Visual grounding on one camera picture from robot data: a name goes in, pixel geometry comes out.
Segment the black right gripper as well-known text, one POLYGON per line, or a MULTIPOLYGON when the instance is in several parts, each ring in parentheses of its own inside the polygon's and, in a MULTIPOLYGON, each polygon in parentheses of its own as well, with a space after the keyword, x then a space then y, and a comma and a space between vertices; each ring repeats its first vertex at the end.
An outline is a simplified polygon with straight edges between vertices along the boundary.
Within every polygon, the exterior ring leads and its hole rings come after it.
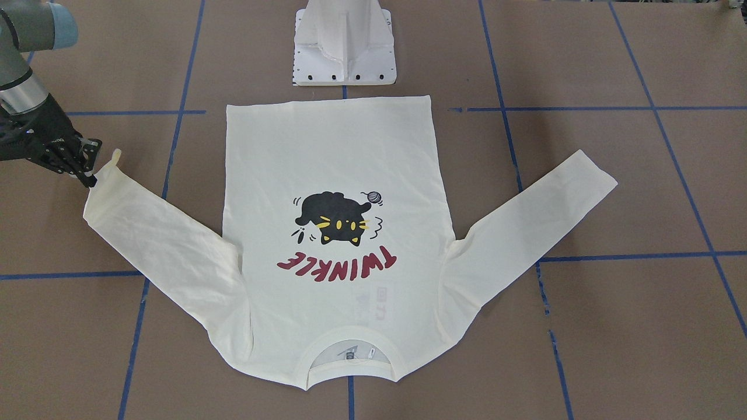
POLYGON ((97 179, 92 171, 101 146, 101 140, 75 130, 51 94, 26 113, 2 110, 1 160, 26 159, 93 188, 97 179))

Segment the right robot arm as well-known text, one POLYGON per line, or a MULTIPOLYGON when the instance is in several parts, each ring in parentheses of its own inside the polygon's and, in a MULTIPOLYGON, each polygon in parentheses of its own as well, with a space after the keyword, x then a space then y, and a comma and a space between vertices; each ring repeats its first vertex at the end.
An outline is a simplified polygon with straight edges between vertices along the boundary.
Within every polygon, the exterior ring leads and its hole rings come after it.
POLYGON ((2 160, 29 160, 93 188, 102 142, 73 127, 27 60, 33 51, 75 45, 74 16, 60 3, 3 1, 1 30, 2 160))

